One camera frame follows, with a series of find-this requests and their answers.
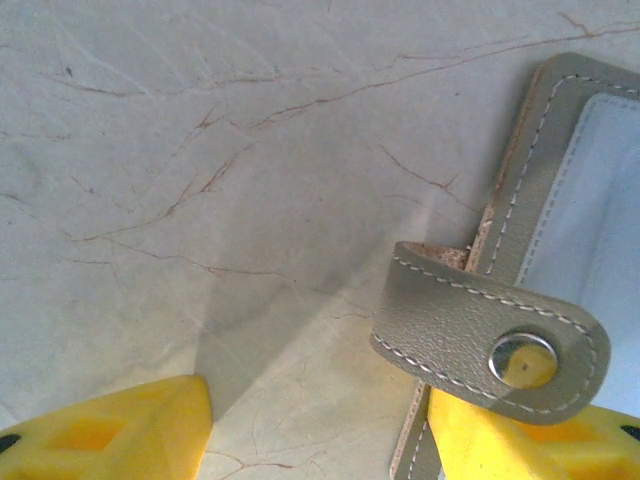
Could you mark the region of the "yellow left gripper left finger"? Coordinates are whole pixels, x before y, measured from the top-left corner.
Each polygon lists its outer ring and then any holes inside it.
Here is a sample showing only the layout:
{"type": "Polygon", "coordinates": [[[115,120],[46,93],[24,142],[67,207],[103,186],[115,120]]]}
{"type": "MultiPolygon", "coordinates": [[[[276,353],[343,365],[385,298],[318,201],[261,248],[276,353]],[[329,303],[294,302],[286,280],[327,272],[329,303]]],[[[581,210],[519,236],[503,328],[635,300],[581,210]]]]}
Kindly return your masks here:
{"type": "Polygon", "coordinates": [[[4,479],[193,479],[213,427],[208,386],[180,375],[1,432],[4,479]]]}

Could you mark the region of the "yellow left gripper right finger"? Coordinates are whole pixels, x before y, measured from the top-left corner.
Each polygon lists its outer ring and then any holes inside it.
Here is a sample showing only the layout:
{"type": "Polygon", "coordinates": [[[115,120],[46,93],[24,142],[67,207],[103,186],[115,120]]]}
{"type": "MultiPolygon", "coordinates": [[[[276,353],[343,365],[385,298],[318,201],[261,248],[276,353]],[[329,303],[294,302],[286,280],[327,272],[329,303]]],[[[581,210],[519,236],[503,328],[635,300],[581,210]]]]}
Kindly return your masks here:
{"type": "Polygon", "coordinates": [[[530,425],[436,390],[428,422],[448,479],[639,477],[639,420],[613,410],[530,425]]]}

